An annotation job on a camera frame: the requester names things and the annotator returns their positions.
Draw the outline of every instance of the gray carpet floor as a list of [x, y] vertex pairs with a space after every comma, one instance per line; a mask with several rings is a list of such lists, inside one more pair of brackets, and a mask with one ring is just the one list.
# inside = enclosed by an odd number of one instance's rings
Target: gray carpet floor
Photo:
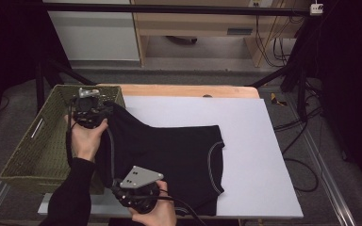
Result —
[[[170, 70], [168, 59], [165, 64], [168, 70], [154, 70], [147, 67], [145, 70], [79, 70], [81, 74], [97, 83], [138, 83], [138, 84], [183, 84], [183, 85], [232, 85], [244, 86], [251, 84], [257, 79], [268, 74], [268, 70], [239, 71], [224, 70], [219, 66], [212, 71], [196, 71], [193, 68], [185, 70]], [[67, 83], [74, 80], [64, 77]], [[295, 120], [293, 114], [293, 103], [287, 102], [287, 106], [275, 105], [272, 103], [271, 94], [275, 93], [279, 101], [296, 99], [294, 93], [285, 94], [279, 91], [277, 83], [281, 81], [275, 79], [271, 86], [259, 89], [260, 98], [264, 99], [269, 111], [273, 126], [288, 123]], [[7, 163], [10, 155], [20, 142], [23, 134], [36, 115], [36, 93], [35, 81], [31, 80], [16, 87], [12, 87], [5, 92], [0, 110], [0, 171]], [[316, 98], [308, 100], [307, 111], [319, 106]], [[276, 137], [280, 149], [284, 150], [289, 143], [296, 138], [301, 128], [296, 127], [284, 132], [277, 132]], [[307, 131], [313, 137], [319, 149], [321, 157], [325, 160], [331, 171], [337, 186], [349, 206], [356, 225], [362, 225], [362, 173], [355, 163], [343, 161], [340, 148], [336, 142], [334, 134], [330, 129], [326, 118], [319, 115], [310, 119]], [[313, 162], [308, 154], [307, 143], [303, 138], [291, 146], [285, 157], [298, 159], [308, 166], [313, 167]], [[310, 188], [314, 185], [313, 175], [302, 166], [293, 162], [286, 163], [292, 182], [297, 187]], [[264, 225], [343, 225], [340, 223], [334, 210], [333, 204], [327, 196], [327, 190], [320, 182], [319, 187], [314, 192], [297, 192], [299, 203], [304, 212], [304, 218], [293, 220], [269, 219], [263, 222]], [[42, 194], [23, 192], [12, 187], [0, 207], [0, 220], [34, 220], [39, 221], [43, 216], [37, 214], [38, 207], [42, 200]], [[107, 222], [107, 219], [93, 218], [93, 222]], [[259, 223], [253, 219], [242, 221], [243, 225], [251, 226]]]

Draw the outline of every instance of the black sleeve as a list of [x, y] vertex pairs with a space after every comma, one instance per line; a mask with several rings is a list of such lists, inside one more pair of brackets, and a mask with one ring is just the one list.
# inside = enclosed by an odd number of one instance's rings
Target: black sleeve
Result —
[[87, 225], [91, 213], [90, 183], [95, 164], [74, 158], [69, 176], [53, 193], [48, 205], [48, 216], [40, 224]]

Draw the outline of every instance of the black garment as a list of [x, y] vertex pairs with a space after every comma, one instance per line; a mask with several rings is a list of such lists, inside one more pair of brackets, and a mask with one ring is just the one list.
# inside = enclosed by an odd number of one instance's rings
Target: black garment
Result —
[[48, 217], [41, 226], [87, 225], [91, 213], [90, 183], [95, 164], [74, 158], [72, 169], [63, 184], [53, 193]]
[[[170, 196], [189, 204], [197, 214], [215, 216], [222, 181], [222, 135], [218, 125], [155, 128], [113, 105], [108, 128], [114, 139], [114, 178], [123, 179], [133, 166], [164, 174]], [[103, 135], [96, 156], [98, 171], [111, 187], [107, 152], [110, 139]], [[175, 203], [178, 215], [187, 211]]]

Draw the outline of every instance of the wicker basket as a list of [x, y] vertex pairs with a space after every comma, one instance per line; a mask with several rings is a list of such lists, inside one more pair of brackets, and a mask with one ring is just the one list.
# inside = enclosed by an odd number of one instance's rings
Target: wicker basket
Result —
[[[67, 113], [69, 101], [80, 88], [99, 89], [100, 105], [103, 101], [114, 101], [125, 107], [120, 87], [55, 86], [2, 170], [2, 181], [38, 193], [52, 193], [62, 184], [70, 171], [65, 146], [67, 124], [63, 116]], [[95, 174], [90, 193], [102, 194], [103, 191], [104, 187]]]

